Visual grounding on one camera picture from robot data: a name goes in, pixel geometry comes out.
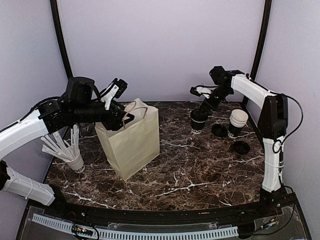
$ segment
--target brown marble tabletop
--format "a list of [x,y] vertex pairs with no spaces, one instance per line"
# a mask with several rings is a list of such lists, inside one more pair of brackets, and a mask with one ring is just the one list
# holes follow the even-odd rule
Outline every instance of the brown marble tabletop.
[[235,140],[219,138],[211,126],[228,127],[231,111],[239,103],[221,103],[201,134],[191,133],[194,102],[152,102],[159,110],[160,155],[124,182],[111,168],[93,124],[81,124],[79,148],[85,164],[74,173],[54,159],[45,183],[59,186],[70,203],[141,211],[181,211],[219,208],[259,200],[264,177],[264,152],[247,123],[238,140],[251,150],[239,155]]

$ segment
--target stack of cups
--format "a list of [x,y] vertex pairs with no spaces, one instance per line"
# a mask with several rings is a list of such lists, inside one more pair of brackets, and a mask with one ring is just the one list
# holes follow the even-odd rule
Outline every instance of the stack of cups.
[[248,114],[240,109],[232,111],[230,116],[230,123],[228,128],[229,138],[236,139],[242,128],[246,125],[248,120]]

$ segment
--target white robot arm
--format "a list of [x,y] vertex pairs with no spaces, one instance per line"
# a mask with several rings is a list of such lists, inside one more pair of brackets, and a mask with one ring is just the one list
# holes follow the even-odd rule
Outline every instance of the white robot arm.
[[205,97],[200,107],[203,112],[215,111],[219,102],[234,91],[242,93],[261,109],[258,130],[265,154],[262,189],[268,193],[278,191],[282,186],[284,146],[281,143],[288,126],[288,100],[253,82],[239,70],[225,71],[223,67],[215,66],[210,75],[217,85],[214,90],[201,85],[190,90],[196,96]]
[[[0,190],[32,199],[49,206],[60,194],[58,187],[36,182],[9,167],[2,159],[21,146],[63,127],[78,123],[101,122],[106,129],[116,131],[123,126],[125,107],[113,100],[119,98],[127,84],[115,79],[107,89],[98,92],[95,81],[85,77],[69,79],[66,92],[48,98],[31,109],[26,117],[0,130]],[[91,100],[93,91],[97,99]],[[134,116],[128,114],[128,123]]]

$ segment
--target white paper bag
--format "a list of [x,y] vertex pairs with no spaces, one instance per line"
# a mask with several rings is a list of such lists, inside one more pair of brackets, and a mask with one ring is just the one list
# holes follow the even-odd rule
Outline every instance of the white paper bag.
[[158,109],[137,98],[125,111],[134,120],[118,131],[107,131],[100,122],[95,125],[108,162],[124,181],[160,154]]

